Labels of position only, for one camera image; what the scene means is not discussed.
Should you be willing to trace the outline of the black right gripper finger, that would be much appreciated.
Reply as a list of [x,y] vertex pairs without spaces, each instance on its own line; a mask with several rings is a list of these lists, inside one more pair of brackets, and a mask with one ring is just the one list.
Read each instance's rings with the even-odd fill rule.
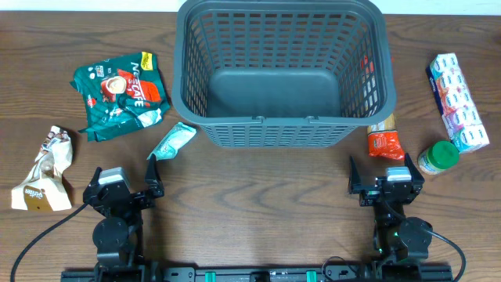
[[360,186],[361,178],[358,172],[358,169],[355,164],[355,160],[353,156],[350,156],[350,176],[349,176],[349,186]]
[[412,177],[412,181],[414,184],[424,184],[425,179],[421,175],[420,171],[417,169],[417,167],[414,165],[412,158],[408,153],[405,153],[405,158],[404,158],[404,163],[405,166],[409,169],[409,173]]

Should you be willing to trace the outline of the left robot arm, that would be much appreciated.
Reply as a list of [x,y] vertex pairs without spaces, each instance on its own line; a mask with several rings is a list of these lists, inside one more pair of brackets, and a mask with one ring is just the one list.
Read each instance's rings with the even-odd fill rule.
[[132,193],[122,167],[98,167],[85,189],[84,203],[104,216],[92,234],[101,266],[130,269],[141,258],[142,211],[153,208],[155,200],[164,196],[155,155],[148,159],[145,183],[145,190]]

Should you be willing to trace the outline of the green Nescafe coffee bag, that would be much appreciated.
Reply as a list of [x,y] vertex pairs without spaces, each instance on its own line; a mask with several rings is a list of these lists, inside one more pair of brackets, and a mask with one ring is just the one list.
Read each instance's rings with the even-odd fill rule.
[[169,110],[157,56],[137,52],[79,67],[70,85],[85,104],[89,142],[102,142],[156,125]]

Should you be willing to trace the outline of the orange pasta packet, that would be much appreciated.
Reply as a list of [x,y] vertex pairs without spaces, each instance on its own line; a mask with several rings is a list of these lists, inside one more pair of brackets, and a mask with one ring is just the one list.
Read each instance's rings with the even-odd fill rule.
[[369,156],[403,160],[402,149],[396,128],[395,116],[391,114],[384,121],[367,128]]

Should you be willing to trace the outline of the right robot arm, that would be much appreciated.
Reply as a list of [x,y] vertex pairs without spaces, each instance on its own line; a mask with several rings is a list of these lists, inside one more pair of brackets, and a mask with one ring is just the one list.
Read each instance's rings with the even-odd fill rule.
[[348,192],[359,196],[359,205],[374,212],[373,245],[380,252],[375,268],[386,265],[418,265],[428,258],[431,225],[405,216],[404,207],[420,194],[424,177],[406,154],[404,165],[386,169],[384,176],[364,183],[355,160],[350,159]]

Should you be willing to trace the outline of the green lid jar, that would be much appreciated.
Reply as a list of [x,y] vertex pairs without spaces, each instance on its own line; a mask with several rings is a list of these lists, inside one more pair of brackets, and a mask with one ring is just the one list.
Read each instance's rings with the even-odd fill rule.
[[448,141],[439,141],[417,158],[420,169],[428,175],[438,175],[454,167],[460,159],[457,148]]

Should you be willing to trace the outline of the Kleenex tissue multipack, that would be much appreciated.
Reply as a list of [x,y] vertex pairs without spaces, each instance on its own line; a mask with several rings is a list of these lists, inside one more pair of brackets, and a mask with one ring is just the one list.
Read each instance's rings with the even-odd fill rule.
[[455,53],[438,54],[426,68],[451,143],[462,153],[490,144]]

